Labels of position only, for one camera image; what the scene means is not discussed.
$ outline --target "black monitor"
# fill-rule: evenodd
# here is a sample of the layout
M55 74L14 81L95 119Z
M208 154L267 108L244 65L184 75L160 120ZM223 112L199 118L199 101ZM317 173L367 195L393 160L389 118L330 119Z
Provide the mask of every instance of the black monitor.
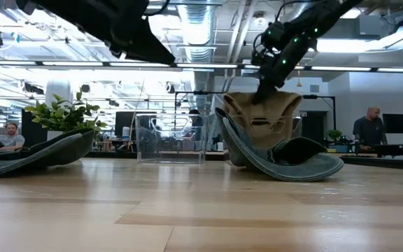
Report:
M136 112L136 114L144 114L144 113L156 113L156 112ZM135 122L133 115L135 112L133 111L121 111L121 112L116 112L116 123L115 123L115 135L117 137L122 136L122 128L123 127L130 127L132 125L133 121L133 128L135 128Z
M385 132L389 134L403 134L403 114L383 114Z

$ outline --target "white column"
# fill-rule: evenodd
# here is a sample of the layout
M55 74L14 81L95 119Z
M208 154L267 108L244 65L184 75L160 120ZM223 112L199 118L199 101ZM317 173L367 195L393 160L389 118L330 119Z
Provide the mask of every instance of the white column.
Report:
M71 83L66 79L52 79L46 85L46 105L50 106L55 98L53 95L58 95L61 98L73 102L73 89Z

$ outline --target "man sitting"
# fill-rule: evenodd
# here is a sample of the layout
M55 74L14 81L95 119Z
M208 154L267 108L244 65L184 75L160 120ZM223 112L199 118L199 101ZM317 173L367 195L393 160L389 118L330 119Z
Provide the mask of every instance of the man sitting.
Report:
M0 151L15 151L22 148L24 145L24 137L17 134L18 125L15 123L8 123L6 125L7 134L0 134L0 142L4 147Z

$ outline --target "exposed ductwork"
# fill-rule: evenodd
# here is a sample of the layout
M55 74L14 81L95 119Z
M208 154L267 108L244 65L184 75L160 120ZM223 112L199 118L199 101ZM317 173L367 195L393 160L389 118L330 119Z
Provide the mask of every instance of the exposed ductwork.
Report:
M281 18L281 22L289 22L295 18L298 18L304 11L312 7L314 3L315 2L294 3L292 6L292 11L290 11L288 14L285 14Z
M188 61L192 63L212 62L213 50L202 46L208 45L213 37L213 7L199 4L180 5L178 6L178 13L182 22L183 41L189 45L185 49ZM194 75L194 89L196 91L207 90L208 82L213 81L209 72L195 71ZM205 106L206 97L195 97L195 101L197 108L201 109L200 106Z

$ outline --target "robotic arm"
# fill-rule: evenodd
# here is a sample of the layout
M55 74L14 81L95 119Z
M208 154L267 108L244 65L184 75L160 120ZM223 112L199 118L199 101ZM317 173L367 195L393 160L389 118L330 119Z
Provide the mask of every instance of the robotic arm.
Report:
M263 102L284 81L309 48L316 51L317 39L329 31L339 20L362 0L324 0L304 11L299 17L284 24L275 21L259 34L253 43L251 63L260 66L260 85L252 103ZM261 38L264 48L256 50Z
M317 38L331 29L339 18L363 0L317 0L317 4L299 17L286 23L270 23L253 44L252 64L260 66L260 85L253 97L259 104L268 98L296 67L309 48L316 50ZM150 30L147 13L149 0L16 0L17 5L31 14L36 5L56 13L76 25L82 32L104 41L112 54L126 58L173 64L175 57L157 40ZM261 51L257 51L260 38Z
M59 15L105 42L116 57L125 53L129 59L161 64L172 64L175 57L153 35L148 17L161 13L169 2L156 13L147 13L149 0L16 0L29 15L37 5Z

